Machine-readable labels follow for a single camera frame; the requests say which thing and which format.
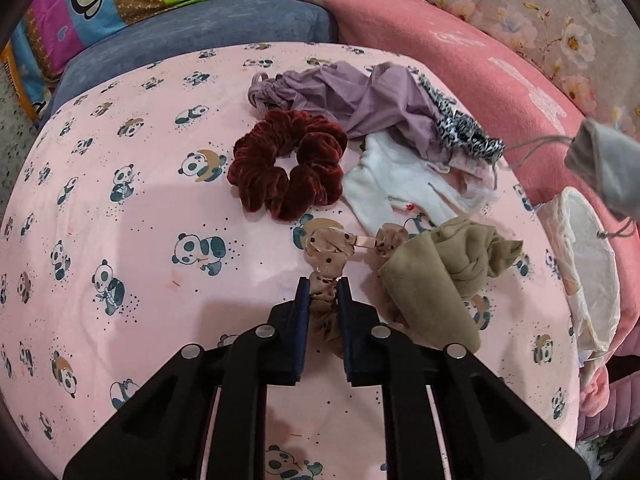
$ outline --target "panda print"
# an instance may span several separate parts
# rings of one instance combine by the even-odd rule
[[[20,296],[24,304],[26,304],[31,297],[31,280],[26,270],[20,275],[20,280],[18,280],[18,296]]]
[[[77,182],[78,182],[78,177],[76,176],[69,179],[69,182],[67,182],[63,186],[63,188],[60,190],[60,193],[58,193],[58,199],[56,202],[60,206],[60,209],[62,209],[62,205],[68,199],[69,194],[74,190],[74,187],[76,186]]]
[[[187,123],[193,123],[194,120],[199,119],[209,111],[209,107],[205,105],[194,106],[188,110],[181,111],[175,118],[175,124],[178,126]]]
[[[113,105],[113,103],[110,102],[105,102],[101,105],[98,105],[97,107],[95,107],[94,111],[91,112],[91,117],[100,117],[104,115],[105,113],[107,113],[107,110],[111,108],[111,105]]]
[[[40,426],[40,429],[42,430],[42,433],[44,433],[44,436],[46,436],[47,439],[49,440],[53,440],[53,427],[47,415],[40,412],[40,418],[38,419],[38,424]]]
[[[551,398],[551,407],[554,410],[554,420],[558,420],[562,416],[562,412],[564,412],[564,407],[566,402],[564,400],[564,392],[562,388],[558,388],[558,391]]]
[[[2,359],[2,366],[4,371],[10,379],[14,378],[14,367],[11,366],[11,361],[4,350],[4,345],[0,346],[0,359]]]
[[[529,212],[532,212],[534,209],[533,204],[531,203],[531,200],[529,200],[529,198],[527,197],[527,194],[525,193],[522,186],[520,184],[516,184],[515,186],[513,186],[513,189],[518,194],[518,197],[522,202],[522,206],[524,207],[524,209],[526,209]]]
[[[58,384],[64,388],[72,399],[75,399],[78,380],[69,361],[63,358],[57,350],[53,352],[51,357],[51,370]]]
[[[6,273],[0,276],[0,305],[6,303]]]
[[[71,131],[71,127],[74,125],[75,122],[76,122],[76,118],[73,118],[73,119],[67,121],[62,126],[62,129],[60,130],[60,133],[58,135],[60,137],[64,137],[66,134],[68,134]]]
[[[105,88],[103,88],[102,90],[100,90],[101,94],[104,94],[105,92],[111,90],[112,88],[114,88],[115,86],[117,86],[119,83],[119,81],[114,81],[113,83],[109,83],[107,86],[105,86]]]
[[[138,117],[135,119],[129,119],[126,123],[124,123],[120,129],[118,129],[119,137],[133,137],[136,132],[144,126],[145,121],[142,118]]]
[[[29,425],[27,424],[27,420],[24,418],[24,415],[19,415],[18,421],[20,422],[20,427],[24,433],[29,433]]]
[[[38,172],[38,186],[41,186],[45,180],[48,179],[51,174],[51,168],[49,167],[49,163],[47,162],[44,167]]]
[[[207,50],[201,50],[198,54],[198,59],[210,59],[217,56],[217,52],[214,48],[208,48]]]
[[[145,81],[140,86],[142,86],[142,88],[144,88],[145,90],[151,90],[152,88],[155,88],[156,86],[158,86],[162,81],[164,81],[164,79],[158,79],[157,77],[152,77],[149,81]]]
[[[187,155],[178,173],[194,176],[196,182],[212,182],[222,174],[222,166],[225,164],[225,155],[218,155],[211,150],[198,150]]]
[[[121,383],[113,383],[110,388],[111,405],[119,410],[139,389],[140,386],[131,379]]]
[[[297,462],[293,455],[279,446],[269,446],[264,457],[264,470],[269,475],[279,476],[282,480],[312,480],[322,473],[322,464]]]
[[[260,68],[270,68],[273,65],[271,59],[247,59],[242,66],[259,66]]]
[[[71,150],[71,153],[78,153],[79,155],[84,155],[93,143],[94,143],[93,137],[90,137],[89,139],[80,139],[78,140],[78,142],[76,142],[76,146],[73,150]]]
[[[181,233],[178,235],[178,243],[174,247],[171,260],[174,264],[197,264],[197,267],[209,276],[217,276],[222,270],[221,259],[225,255],[225,242],[219,236],[200,240],[197,235]]]
[[[53,247],[50,257],[53,265],[53,276],[59,282],[64,279],[66,272],[71,267],[71,258],[66,255],[62,240],[58,240],[58,243]]]
[[[124,283],[113,276],[113,269],[107,260],[103,260],[95,269],[91,282],[94,284],[95,290],[98,291],[95,297],[105,304],[105,313],[107,316],[113,316],[122,306],[125,288]]]
[[[20,238],[27,234],[27,231],[31,228],[34,222],[35,217],[33,216],[33,213],[31,213],[29,216],[27,216],[24,224],[22,224],[22,227],[20,228]]]
[[[202,72],[192,72],[187,77],[184,78],[185,85],[189,86],[198,86],[200,83],[204,83],[207,79],[211,77],[209,74],[203,74]]]
[[[11,231],[14,230],[14,217],[9,216],[9,219],[6,221],[6,225],[4,226],[4,239],[8,242],[9,236],[11,235]]]
[[[113,174],[114,186],[111,189],[110,199],[112,202],[122,203],[124,200],[133,195],[133,186],[131,185],[136,178],[133,171],[133,164],[123,166],[116,170]]]
[[[31,350],[28,348],[25,348],[22,341],[20,341],[20,362],[27,369],[29,375],[33,377],[33,367],[34,367],[33,356],[31,355]]]
[[[550,363],[554,355],[554,342],[549,334],[536,336],[533,345],[533,362],[541,365]]]
[[[30,179],[32,174],[33,174],[33,162],[30,162],[29,167],[24,170],[24,181],[27,182],[27,180]]]

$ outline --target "pink blanket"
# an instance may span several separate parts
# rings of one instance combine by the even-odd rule
[[[427,65],[492,136],[507,146],[549,134],[575,135],[582,114],[538,70],[480,30],[423,0],[304,0],[329,10],[340,40],[389,50]],[[579,189],[604,226],[617,223],[594,193],[564,167],[566,148],[549,145],[533,156],[517,177],[533,203],[546,202],[565,186]],[[522,152],[511,152],[517,163]],[[612,241],[620,274],[621,319],[613,340],[619,345],[638,320],[640,238]],[[609,400],[606,368],[582,393],[581,407],[595,415]]]

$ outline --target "red velvet scrunchie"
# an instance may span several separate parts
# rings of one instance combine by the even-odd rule
[[[226,178],[238,186],[244,209],[264,204],[277,220],[298,220],[312,205],[330,205],[342,195],[342,168],[347,135],[336,123],[308,112],[270,110],[245,136],[236,140]],[[297,148],[298,166],[289,176],[274,166],[276,157]]]

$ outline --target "bedding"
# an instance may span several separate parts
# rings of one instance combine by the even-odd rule
[[[344,43],[383,48],[423,62],[462,100],[476,120],[507,147],[544,135],[574,136],[584,115],[560,89],[517,53],[469,23],[424,0],[303,0],[334,15]],[[509,152],[517,164],[524,153]],[[551,200],[573,186],[593,205],[607,231],[620,224],[596,194],[564,166],[566,147],[549,144],[516,175],[533,203]],[[620,323],[612,341],[616,348],[640,314],[640,237],[614,238],[620,278]],[[609,399],[606,368],[596,371],[581,393],[588,416]]]
[[[41,131],[0,230],[0,388],[31,447],[59,478],[70,457],[183,345],[213,348],[264,322],[311,267],[305,227],[364,234],[343,200],[295,222],[246,213],[226,179],[257,115],[252,78],[346,60],[363,73],[417,60],[338,44],[257,43],[140,67],[63,105]],[[467,112],[462,104],[457,104]],[[340,164],[360,158],[354,139]],[[296,157],[280,158],[290,170]],[[569,444],[578,415],[577,349],[544,230],[499,162],[496,203],[474,219],[523,239],[526,254],[466,307],[477,356]],[[411,234],[427,219],[400,212]],[[369,258],[346,267],[356,301],[388,309]],[[378,388],[351,388],[313,336],[302,381],[270,387],[266,478],[278,446],[299,477],[386,478]]]

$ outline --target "floral fabric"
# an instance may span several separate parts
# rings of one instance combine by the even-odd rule
[[[587,117],[640,136],[640,28],[621,0],[427,0],[508,46]]]
[[[256,121],[246,97],[255,73],[338,60],[364,73],[388,60],[413,66],[453,97],[409,57],[258,43],[141,67],[69,101],[44,126],[1,229],[0,388],[59,478],[183,345],[229,344],[293,297],[311,271],[305,229],[322,220],[364,234],[342,200],[290,223],[248,214],[226,180],[236,139]],[[358,163],[360,143],[340,161],[345,171]],[[278,163],[290,170],[295,155]],[[497,170],[499,200],[474,219],[523,239],[526,254],[468,302],[481,333],[477,356],[572,444],[577,346],[558,266],[526,193],[503,161]],[[411,234],[429,228],[417,208],[406,209],[398,221]],[[366,258],[345,275],[355,300],[385,312]],[[312,340],[300,384],[269,390],[265,478],[385,479],[381,402],[379,388],[351,388],[342,361]],[[291,469],[272,463],[283,455]]]

